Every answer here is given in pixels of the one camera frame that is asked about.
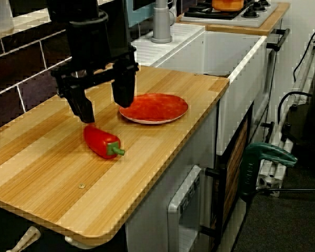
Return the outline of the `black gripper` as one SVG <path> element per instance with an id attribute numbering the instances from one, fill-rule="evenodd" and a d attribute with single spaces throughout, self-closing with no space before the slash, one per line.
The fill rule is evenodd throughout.
<path id="1" fill-rule="evenodd" d="M 66 28 L 71 61 L 54 69 L 57 93 L 67 98 L 84 123 L 94 123 L 92 103 L 85 90 L 110 81 L 115 103 L 128 108 L 134 100 L 135 76 L 139 70 L 135 48 L 128 36 L 124 12 L 51 12 L 53 22 Z"/>

